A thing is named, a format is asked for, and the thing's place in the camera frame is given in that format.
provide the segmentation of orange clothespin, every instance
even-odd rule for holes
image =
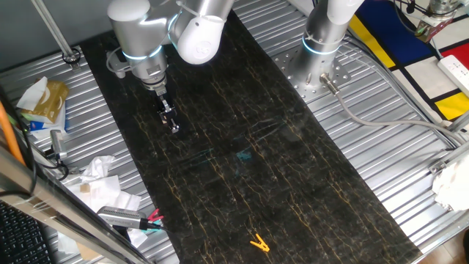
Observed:
[[[259,236],[259,234],[256,234],[256,237],[257,237],[257,239],[259,239],[260,243],[256,243],[256,242],[253,242],[253,241],[249,241],[249,242],[251,242],[251,244],[257,246],[258,248],[262,249],[262,251],[269,252],[270,251],[269,246],[262,240],[262,238]]]

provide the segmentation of black work surface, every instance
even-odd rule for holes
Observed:
[[[216,57],[166,46],[181,129],[163,127],[108,36],[81,44],[183,263],[408,263],[420,255],[232,12]],[[268,253],[251,245],[258,233]]]

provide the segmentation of blue panel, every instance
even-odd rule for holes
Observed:
[[[404,28],[393,3],[365,0],[357,14],[388,55],[398,63],[406,64],[432,54],[425,43]]]

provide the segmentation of white power strip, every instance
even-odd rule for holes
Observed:
[[[442,58],[438,67],[469,97],[469,70],[455,56]]]

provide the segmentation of metal grating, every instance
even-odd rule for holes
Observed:
[[[114,155],[116,160],[109,169],[109,175],[118,175],[123,191],[141,197],[139,210],[147,216],[155,206],[141,180],[124,139],[112,117],[103,95],[96,83],[86,58],[80,61],[81,69],[73,72],[69,65],[62,61],[62,54],[54,54],[36,62],[9,70],[0,74],[0,84],[5,88],[8,97],[14,104],[36,78],[46,76],[50,79],[63,81],[70,89],[66,101],[66,116],[70,123],[68,133],[64,136],[68,157],[64,162],[69,166],[77,166],[84,171],[89,162],[99,155]],[[34,140],[41,149],[50,148],[49,138]],[[68,177],[66,183],[74,183],[76,177]],[[57,233],[47,228],[49,241],[54,257],[58,263],[97,263],[103,258],[93,261],[81,259],[80,254],[64,254],[57,250]],[[147,233],[148,239],[139,250],[150,260],[158,263],[179,263],[174,248],[167,234],[163,231]]]
[[[300,45],[307,17],[285,0],[238,0],[233,9],[265,52],[285,67],[285,55],[291,56]],[[383,73],[374,70],[376,65],[353,48],[343,45],[337,56],[352,76],[351,83],[341,88],[350,109],[365,120],[422,119],[399,88],[392,87]],[[423,253],[469,226],[469,213],[448,212],[435,202],[428,167],[448,148],[435,133],[413,125],[362,126],[350,120],[326,89],[314,91],[306,100],[321,126]]]

